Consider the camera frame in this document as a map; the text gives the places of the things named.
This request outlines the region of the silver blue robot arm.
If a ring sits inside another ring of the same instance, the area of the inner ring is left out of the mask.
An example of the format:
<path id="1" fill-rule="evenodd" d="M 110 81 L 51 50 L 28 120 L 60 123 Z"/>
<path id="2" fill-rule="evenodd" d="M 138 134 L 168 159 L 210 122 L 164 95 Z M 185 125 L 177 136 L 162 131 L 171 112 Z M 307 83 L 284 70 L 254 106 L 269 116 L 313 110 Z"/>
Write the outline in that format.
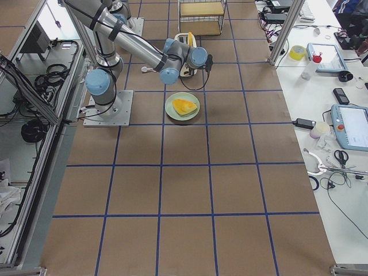
<path id="1" fill-rule="evenodd" d="M 184 66 L 210 71 L 212 56 L 205 48 L 167 39 L 160 51 L 132 31 L 124 16 L 111 13 L 111 2 L 65 1 L 65 4 L 76 19 L 94 33 L 97 68 L 88 73 L 86 86 L 99 116 L 113 114 L 118 108 L 116 81 L 122 71 L 122 59 L 116 45 L 151 66 L 166 85 L 173 85 L 179 79 Z"/>

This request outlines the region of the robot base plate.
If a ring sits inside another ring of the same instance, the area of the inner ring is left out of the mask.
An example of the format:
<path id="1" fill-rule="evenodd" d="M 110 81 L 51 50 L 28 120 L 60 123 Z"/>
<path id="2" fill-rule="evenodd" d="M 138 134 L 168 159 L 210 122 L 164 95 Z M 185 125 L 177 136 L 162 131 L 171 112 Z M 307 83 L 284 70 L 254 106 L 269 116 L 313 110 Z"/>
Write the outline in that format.
<path id="1" fill-rule="evenodd" d="M 115 102 L 112 107 L 95 106 L 95 102 L 90 97 L 89 104 L 92 108 L 86 110 L 83 125 L 85 127 L 128 127 L 131 117 L 133 102 L 133 90 L 118 90 Z"/>

